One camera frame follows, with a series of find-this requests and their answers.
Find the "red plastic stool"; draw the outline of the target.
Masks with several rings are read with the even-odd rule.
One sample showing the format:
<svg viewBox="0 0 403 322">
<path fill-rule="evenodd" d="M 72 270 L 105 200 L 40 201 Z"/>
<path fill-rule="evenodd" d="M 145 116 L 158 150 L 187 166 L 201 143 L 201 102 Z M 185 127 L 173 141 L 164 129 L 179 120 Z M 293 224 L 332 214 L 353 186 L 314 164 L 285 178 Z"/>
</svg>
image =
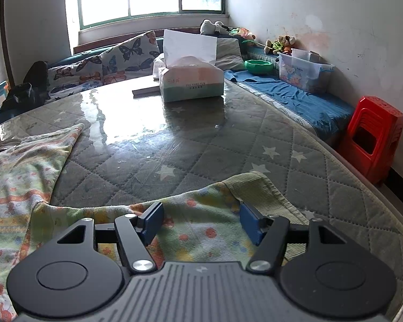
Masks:
<svg viewBox="0 0 403 322">
<path fill-rule="evenodd" d="M 376 185 L 388 174 L 403 132 L 403 113 L 383 99 L 363 96 L 338 153 Z"/>
</svg>

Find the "blue bench cover cloth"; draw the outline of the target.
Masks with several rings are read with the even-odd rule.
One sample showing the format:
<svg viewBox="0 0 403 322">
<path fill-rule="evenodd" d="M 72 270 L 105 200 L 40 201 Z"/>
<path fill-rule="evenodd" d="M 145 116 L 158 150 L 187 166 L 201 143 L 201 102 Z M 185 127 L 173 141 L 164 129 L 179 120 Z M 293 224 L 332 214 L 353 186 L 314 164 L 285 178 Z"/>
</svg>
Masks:
<svg viewBox="0 0 403 322">
<path fill-rule="evenodd" d="M 312 94 L 274 76 L 254 76 L 248 71 L 224 73 L 225 79 L 266 101 L 327 142 L 347 128 L 354 108 L 329 94 Z"/>
</svg>

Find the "grey flat book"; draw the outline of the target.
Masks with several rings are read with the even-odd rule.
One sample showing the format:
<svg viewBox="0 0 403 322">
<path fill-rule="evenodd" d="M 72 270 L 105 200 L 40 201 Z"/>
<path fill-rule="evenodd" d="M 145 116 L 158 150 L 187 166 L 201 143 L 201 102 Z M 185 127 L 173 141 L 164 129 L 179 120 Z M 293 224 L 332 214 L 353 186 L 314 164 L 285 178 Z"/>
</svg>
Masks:
<svg viewBox="0 0 403 322">
<path fill-rule="evenodd" d="M 150 86 L 132 90 L 132 94 L 134 97 L 151 96 L 151 95 L 157 95 L 159 93 L 160 93 L 159 86 Z"/>
</svg>

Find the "green plastic bowl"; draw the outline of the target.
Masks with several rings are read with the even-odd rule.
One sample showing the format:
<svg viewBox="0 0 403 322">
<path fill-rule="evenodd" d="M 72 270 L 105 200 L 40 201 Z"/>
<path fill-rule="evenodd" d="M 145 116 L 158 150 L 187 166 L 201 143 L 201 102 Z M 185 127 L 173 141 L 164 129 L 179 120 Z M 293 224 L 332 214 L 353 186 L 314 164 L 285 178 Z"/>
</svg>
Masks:
<svg viewBox="0 0 403 322">
<path fill-rule="evenodd" d="M 274 71 L 273 63 L 267 60 L 246 60 L 244 66 L 250 74 L 256 76 L 269 75 Z"/>
</svg>

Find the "clear plastic storage box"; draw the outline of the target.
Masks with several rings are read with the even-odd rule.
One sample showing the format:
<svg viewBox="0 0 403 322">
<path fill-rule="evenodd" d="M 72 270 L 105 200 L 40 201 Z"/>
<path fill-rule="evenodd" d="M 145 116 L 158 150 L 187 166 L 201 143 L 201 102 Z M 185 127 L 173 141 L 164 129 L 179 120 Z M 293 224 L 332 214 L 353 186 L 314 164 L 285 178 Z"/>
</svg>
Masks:
<svg viewBox="0 0 403 322">
<path fill-rule="evenodd" d="M 292 55 L 280 53 L 279 78 L 312 94 L 325 93 L 330 75 L 335 67 L 329 63 L 315 63 Z"/>
</svg>

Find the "butterfly pillow small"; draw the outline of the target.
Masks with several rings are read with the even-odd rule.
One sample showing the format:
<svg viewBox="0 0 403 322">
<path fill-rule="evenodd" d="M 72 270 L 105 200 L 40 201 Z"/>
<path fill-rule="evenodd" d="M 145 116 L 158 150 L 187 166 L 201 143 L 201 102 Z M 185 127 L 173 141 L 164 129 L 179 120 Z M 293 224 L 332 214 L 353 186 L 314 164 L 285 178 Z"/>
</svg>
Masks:
<svg viewBox="0 0 403 322">
<path fill-rule="evenodd" d="M 55 94 L 88 83 L 102 84 L 102 81 L 102 60 L 94 55 L 76 63 L 50 68 L 47 89 L 50 94 Z"/>
</svg>

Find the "open tissue box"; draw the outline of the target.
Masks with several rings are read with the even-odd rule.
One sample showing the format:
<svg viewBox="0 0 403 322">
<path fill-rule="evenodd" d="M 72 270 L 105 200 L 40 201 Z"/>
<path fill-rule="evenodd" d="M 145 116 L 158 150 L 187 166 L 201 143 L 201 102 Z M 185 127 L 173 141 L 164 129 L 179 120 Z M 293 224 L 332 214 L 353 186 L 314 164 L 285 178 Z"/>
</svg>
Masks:
<svg viewBox="0 0 403 322">
<path fill-rule="evenodd" d="M 215 66 L 216 37 L 167 29 L 163 50 L 159 88 L 164 103 L 223 95 L 223 71 Z"/>
</svg>

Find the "black bag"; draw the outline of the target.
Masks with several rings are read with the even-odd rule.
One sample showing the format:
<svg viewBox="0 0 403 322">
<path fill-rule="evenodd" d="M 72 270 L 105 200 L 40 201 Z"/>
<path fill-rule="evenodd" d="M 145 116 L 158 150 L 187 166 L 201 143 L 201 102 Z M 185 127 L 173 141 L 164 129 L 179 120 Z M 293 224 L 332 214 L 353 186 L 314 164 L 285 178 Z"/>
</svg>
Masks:
<svg viewBox="0 0 403 322">
<path fill-rule="evenodd" d="M 8 96 L 1 105 L 0 124 L 44 105 L 49 99 L 47 82 L 47 62 L 34 62 L 24 77 L 23 83 L 9 90 Z"/>
</svg>

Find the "butterfly pillow large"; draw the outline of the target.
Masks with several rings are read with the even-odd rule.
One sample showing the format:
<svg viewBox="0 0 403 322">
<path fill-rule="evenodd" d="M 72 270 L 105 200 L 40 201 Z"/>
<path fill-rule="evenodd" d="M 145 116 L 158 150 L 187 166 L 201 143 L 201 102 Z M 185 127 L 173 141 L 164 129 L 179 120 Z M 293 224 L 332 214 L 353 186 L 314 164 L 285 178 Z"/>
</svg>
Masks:
<svg viewBox="0 0 403 322">
<path fill-rule="evenodd" d="M 160 49 L 153 31 L 111 47 L 100 55 L 103 84 L 150 76 L 153 62 L 159 55 Z"/>
</svg>

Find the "grey cushion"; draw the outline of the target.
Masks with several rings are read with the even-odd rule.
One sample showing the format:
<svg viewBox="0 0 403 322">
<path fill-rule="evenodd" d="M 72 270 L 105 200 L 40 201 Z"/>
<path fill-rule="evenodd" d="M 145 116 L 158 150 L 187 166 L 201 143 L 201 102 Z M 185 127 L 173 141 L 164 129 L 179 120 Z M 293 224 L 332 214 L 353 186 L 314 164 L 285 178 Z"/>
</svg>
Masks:
<svg viewBox="0 0 403 322">
<path fill-rule="evenodd" d="M 244 61 L 237 39 L 217 38 L 215 66 L 222 71 L 244 70 Z"/>
</svg>

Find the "colourful plush toys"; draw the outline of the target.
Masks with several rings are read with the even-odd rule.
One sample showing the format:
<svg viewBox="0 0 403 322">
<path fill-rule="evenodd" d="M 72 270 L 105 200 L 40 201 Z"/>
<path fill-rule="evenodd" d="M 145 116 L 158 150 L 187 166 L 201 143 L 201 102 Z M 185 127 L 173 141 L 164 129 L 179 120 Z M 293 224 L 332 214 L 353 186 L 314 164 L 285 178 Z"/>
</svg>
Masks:
<svg viewBox="0 0 403 322">
<path fill-rule="evenodd" d="M 264 45 L 265 54 L 278 55 L 279 53 L 284 53 L 287 55 L 292 54 L 292 47 L 296 42 L 296 38 L 289 35 L 280 35 L 275 41 L 269 39 L 266 40 Z"/>
</svg>

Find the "white plush toy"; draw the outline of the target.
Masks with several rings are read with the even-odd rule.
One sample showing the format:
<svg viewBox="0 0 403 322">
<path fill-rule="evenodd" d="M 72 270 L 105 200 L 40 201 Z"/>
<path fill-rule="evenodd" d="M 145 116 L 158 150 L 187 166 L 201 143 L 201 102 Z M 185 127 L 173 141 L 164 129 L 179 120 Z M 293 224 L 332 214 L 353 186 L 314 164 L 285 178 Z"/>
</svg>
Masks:
<svg viewBox="0 0 403 322">
<path fill-rule="evenodd" d="M 200 34 L 205 36 L 228 35 L 230 29 L 221 21 L 211 22 L 205 19 L 200 25 Z"/>
</svg>

